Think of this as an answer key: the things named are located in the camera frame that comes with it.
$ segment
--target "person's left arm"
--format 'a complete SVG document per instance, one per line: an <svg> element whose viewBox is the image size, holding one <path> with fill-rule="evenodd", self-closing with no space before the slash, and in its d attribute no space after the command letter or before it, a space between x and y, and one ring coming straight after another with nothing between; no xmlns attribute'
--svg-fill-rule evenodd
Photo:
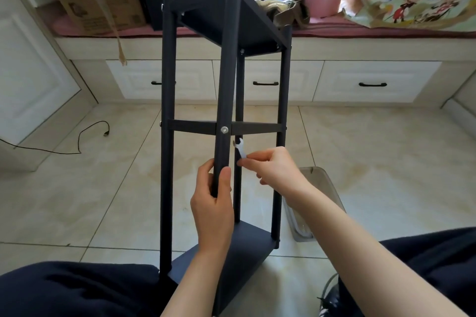
<svg viewBox="0 0 476 317"><path fill-rule="evenodd" d="M199 168L197 186L190 201L199 235L199 250L161 317L210 317L218 280L234 228L230 196L231 169L220 172L218 197L210 194L213 159Z"/></svg>

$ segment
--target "pink fabric mat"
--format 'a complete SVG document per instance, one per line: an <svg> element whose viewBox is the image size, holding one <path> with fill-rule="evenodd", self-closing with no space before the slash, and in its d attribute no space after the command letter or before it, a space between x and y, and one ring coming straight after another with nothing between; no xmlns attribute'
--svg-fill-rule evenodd
<svg viewBox="0 0 476 317"><path fill-rule="evenodd" d="M56 34L70 37L85 37L82 35L68 15L63 15L53 22L51 29ZM197 36L193 31L177 28L178 36ZM327 18L311 19L305 30L295 30L294 36L318 38L476 38L476 32L431 31L397 28L366 28L344 19L340 15ZM121 37L162 36L161 31L154 31L150 25L119 31ZM114 37L113 33L95 35L96 38Z"/></svg>

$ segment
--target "person's right arm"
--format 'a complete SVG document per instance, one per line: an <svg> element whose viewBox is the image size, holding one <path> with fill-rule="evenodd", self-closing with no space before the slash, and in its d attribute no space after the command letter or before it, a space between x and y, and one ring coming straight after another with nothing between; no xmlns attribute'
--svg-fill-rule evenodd
<svg viewBox="0 0 476 317"><path fill-rule="evenodd" d="M300 213L366 317L467 316L312 186L284 147L248 154L238 165Z"/></svg>

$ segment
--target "gray plastic container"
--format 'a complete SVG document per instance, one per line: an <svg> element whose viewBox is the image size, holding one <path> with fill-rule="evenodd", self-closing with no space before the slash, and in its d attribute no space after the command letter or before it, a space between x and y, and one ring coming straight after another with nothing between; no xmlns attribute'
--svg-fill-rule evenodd
<svg viewBox="0 0 476 317"><path fill-rule="evenodd" d="M303 167L299 170L314 187L319 189L322 193L328 196L330 200L336 203L337 206L345 211L344 206L340 201L339 194L337 194L337 191L325 170L319 167ZM288 206L286 204L286 199L284 198L283 203L294 240L296 242L309 242L314 240L314 236L304 221L304 218L302 218L293 208Z"/></svg>

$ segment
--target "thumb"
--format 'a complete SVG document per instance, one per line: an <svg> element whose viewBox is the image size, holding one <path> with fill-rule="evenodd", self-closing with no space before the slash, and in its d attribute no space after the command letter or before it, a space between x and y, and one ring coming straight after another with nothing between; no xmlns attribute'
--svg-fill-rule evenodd
<svg viewBox="0 0 476 317"><path fill-rule="evenodd" d="M258 160L250 159L250 158L241 158L237 164L239 167L245 167L248 170L252 170L253 172L258 173L261 169L261 164L264 162L260 162Z"/></svg>
<svg viewBox="0 0 476 317"><path fill-rule="evenodd" d="M218 177L218 198L226 197L231 198L231 168L223 167Z"/></svg>

